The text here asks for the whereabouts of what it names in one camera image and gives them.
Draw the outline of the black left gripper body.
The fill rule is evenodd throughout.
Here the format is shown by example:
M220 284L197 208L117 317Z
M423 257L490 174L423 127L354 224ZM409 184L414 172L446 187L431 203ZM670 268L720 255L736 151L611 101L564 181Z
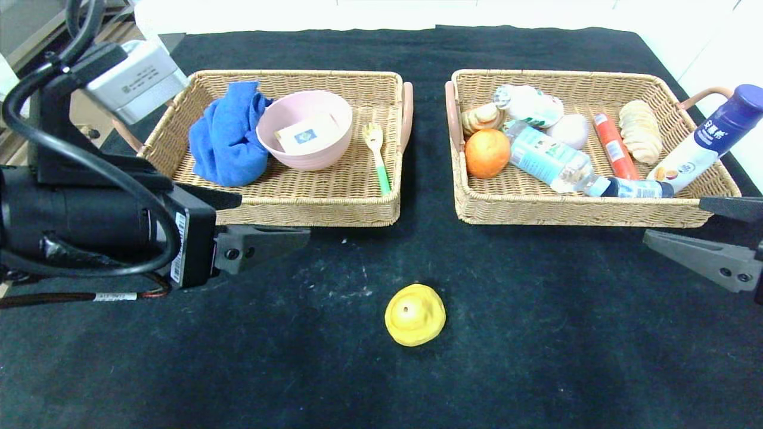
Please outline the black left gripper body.
M179 252L160 273L168 275L174 288L203 284L212 270L215 209L175 184L157 197L181 239ZM115 188L95 197L66 193L66 214L66 226L54 229L58 266L101 271L133 266L158 256L167 243L152 213Z

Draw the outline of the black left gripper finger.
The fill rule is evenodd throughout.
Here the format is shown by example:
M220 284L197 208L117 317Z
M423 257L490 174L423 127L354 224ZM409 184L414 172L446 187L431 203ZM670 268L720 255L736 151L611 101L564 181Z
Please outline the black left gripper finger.
M206 188L180 182L175 182L175 185L198 198L202 203L213 207L216 211L236 209L236 207L242 204L243 196L236 192L225 192L215 188Z
M305 247L310 236L310 228L220 225L215 228L213 237L212 272L237 275L250 271L260 263Z

